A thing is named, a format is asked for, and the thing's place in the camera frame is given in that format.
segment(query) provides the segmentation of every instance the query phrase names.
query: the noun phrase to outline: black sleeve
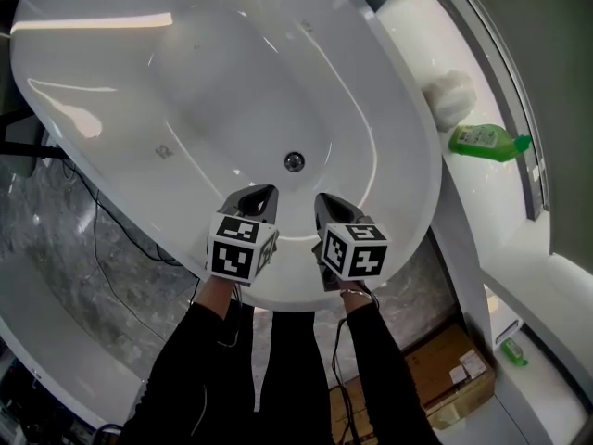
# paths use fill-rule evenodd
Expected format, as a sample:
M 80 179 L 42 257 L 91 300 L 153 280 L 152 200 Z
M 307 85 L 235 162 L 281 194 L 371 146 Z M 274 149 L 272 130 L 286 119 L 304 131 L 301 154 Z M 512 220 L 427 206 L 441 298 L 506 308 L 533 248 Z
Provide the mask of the black sleeve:
M 196 305 L 157 357 L 146 392 L 121 432 L 120 445 L 185 443 L 204 412 L 205 385 L 215 367 L 216 338 L 223 320 Z
M 381 313 L 374 305 L 366 305 L 347 320 L 367 412 L 379 443 L 438 444 L 410 369 Z

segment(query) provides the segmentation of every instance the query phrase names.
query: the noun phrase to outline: green dish soap bottle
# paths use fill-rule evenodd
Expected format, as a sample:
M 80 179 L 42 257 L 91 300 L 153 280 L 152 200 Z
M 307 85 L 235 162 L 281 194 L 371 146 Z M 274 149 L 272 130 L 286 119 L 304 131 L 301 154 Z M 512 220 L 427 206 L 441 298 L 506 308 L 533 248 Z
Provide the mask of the green dish soap bottle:
M 509 161 L 529 148 L 529 144 L 529 135 L 520 135 L 513 140 L 502 127 L 488 123 L 459 126 L 453 132 L 448 147 L 460 155 Z
M 507 355 L 507 358 L 511 360 L 511 362 L 517 366 L 526 366 L 529 364 L 529 361 L 524 359 L 523 357 L 523 350 L 521 347 L 515 343 L 512 338 L 505 339 L 501 344 L 500 348 L 502 352 Z

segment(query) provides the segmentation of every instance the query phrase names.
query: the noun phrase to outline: sticker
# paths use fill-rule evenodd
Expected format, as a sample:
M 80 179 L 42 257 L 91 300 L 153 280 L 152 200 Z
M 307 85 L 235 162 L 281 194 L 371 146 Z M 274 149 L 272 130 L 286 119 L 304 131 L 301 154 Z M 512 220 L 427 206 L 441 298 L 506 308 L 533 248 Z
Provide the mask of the sticker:
M 350 277 L 372 277 L 383 269 L 387 246 L 365 246 L 354 248 Z
M 259 224 L 231 216 L 225 216 L 216 235 L 239 241 L 255 243 L 258 238 Z
M 467 351 L 463 356 L 460 357 L 461 364 L 470 375 L 471 379 L 475 379 L 481 373 L 487 371 L 486 365 L 476 354 L 474 350 Z
M 463 369 L 461 364 L 451 369 L 448 374 L 451 376 L 451 381 L 453 381 L 453 384 L 459 384 L 460 382 L 463 382 L 465 379 L 467 379 L 465 369 Z
M 374 224 L 347 225 L 346 228 L 355 241 L 386 241 L 385 236 Z
M 323 261 L 334 267 L 338 273 L 344 271 L 346 263 L 346 251 L 348 245 L 331 231 L 327 232 L 325 248 L 323 249 Z
M 212 272 L 248 280 L 252 259 L 253 250 L 250 248 L 215 241 L 212 247 Z
M 462 145 L 483 146 L 494 148 L 497 145 L 498 133 L 487 125 L 461 129 L 457 142 Z
M 276 232 L 274 235 L 272 235 L 270 239 L 268 239 L 261 248 L 261 252 L 259 253 L 258 270 L 256 271 L 256 275 L 261 271 L 261 269 L 263 269 L 264 265 L 266 265 L 270 261 L 271 254 L 273 254 L 274 251 L 274 243 L 276 242 L 278 234 L 279 233 Z

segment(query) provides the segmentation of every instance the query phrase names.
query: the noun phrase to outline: marble floor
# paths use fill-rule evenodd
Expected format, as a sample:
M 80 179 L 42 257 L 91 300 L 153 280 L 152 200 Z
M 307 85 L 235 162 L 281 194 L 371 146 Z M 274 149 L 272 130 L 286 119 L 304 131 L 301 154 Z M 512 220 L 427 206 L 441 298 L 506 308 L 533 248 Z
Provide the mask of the marble floor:
M 151 256 L 156 245 L 108 199 L 101 202 Z M 99 210 L 97 256 L 117 295 L 155 333 L 122 306 L 97 267 L 94 251 L 95 203 L 80 179 L 54 161 L 38 162 L 31 178 L 13 175 L 0 157 L 0 261 L 25 253 L 70 315 L 106 351 L 147 378 L 163 341 L 183 318 L 196 280 L 183 267 L 152 261 L 136 248 L 109 216 Z M 430 332 L 456 311 L 435 250 L 425 238 L 408 263 L 376 292 L 381 311 L 401 348 Z M 330 385 L 341 306 L 319 311 L 315 332 Z M 253 366 L 260 389 L 270 350 L 271 312 L 254 320 Z M 345 379 L 357 373 L 352 341 L 344 328 L 338 351 Z

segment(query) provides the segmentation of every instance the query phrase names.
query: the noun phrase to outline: wall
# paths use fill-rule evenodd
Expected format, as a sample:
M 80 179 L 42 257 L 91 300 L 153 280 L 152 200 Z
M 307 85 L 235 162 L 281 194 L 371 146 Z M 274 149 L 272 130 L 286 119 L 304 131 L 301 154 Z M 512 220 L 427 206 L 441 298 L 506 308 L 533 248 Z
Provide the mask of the wall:
M 478 0 L 519 71 L 549 178 L 551 251 L 593 273 L 593 0 Z

